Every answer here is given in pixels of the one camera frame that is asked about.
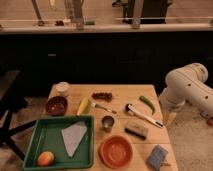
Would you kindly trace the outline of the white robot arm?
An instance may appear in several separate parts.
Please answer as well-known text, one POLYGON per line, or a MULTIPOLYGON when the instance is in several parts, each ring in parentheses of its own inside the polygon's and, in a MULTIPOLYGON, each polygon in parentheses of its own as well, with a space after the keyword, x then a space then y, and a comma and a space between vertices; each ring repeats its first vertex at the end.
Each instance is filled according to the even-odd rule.
POLYGON ((200 63, 174 69, 165 77, 166 87, 159 96, 163 123, 168 126, 186 101, 213 116, 213 88, 205 84, 208 70, 200 63))

